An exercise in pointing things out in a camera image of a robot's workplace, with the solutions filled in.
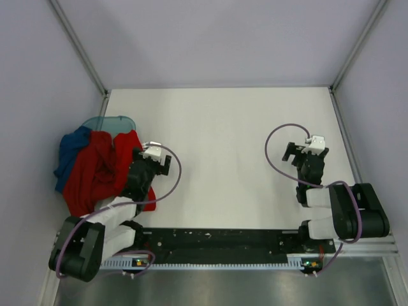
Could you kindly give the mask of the blue t shirt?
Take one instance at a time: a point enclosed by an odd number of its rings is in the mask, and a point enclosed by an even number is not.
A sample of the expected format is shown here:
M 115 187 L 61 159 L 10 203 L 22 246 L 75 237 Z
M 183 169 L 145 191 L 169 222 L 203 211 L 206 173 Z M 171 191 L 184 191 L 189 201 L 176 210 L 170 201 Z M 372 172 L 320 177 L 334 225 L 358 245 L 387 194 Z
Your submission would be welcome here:
M 75 165 L 78 153 L 88 146 L 91 129 L 80 126 L 74 132 L 62 137 L 59 144 L 58 167 L 54 170 L 57 178 L 55 190 L 63 193 L 64 187 L 69 179 Z

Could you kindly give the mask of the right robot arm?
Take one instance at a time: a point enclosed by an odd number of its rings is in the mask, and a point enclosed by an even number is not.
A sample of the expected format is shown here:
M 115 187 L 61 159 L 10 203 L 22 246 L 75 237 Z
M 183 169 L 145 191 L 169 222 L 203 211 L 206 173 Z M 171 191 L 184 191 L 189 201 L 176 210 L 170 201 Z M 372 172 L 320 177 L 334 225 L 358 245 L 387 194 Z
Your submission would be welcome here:
M 325 239 L 352 240 L 360 238 L 381 238 L 390 233 L 390 222 L 369 183 L 355 184 L 346 188 L 342 183 L 329 187 L 315 188 L 321 183 L 324 158 L 329 152 L 325 148 L 319 154 L 307 152 L 304 146 L 289 142 L 282 157 L 287 161 L 294 156 L 292 165 L 297 170 L 298 183 L 296 199 L 305 208 L 324 208 L 328 217 L 303 221 L 297 237 L 299 248 L 312 252 Z

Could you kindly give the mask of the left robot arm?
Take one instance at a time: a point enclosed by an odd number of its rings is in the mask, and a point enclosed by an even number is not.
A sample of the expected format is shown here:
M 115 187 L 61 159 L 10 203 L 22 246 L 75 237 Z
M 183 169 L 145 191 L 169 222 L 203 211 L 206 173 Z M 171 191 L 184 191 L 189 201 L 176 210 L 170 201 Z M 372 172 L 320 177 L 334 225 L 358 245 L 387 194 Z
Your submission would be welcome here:
M 174 192 L 171 188 L 159 198 L 149 197 L 153 179 L 168 175 L 172 161 L 180 159 L 160 143 L 147 142 L 141 148 L 133 148 L 124 168 L 118 170 L 119 188 L 112 201 L 88 214 L 71 215 L 64 221 L 48 261 L 49 269 L 58 279 L 70 277 L 90 282 L 106 260 L 125 254 L 147 255 L 143 271 L 152 266 L 156 256 L 149 249 L 143 249 L 143 228 L 133 218 Z

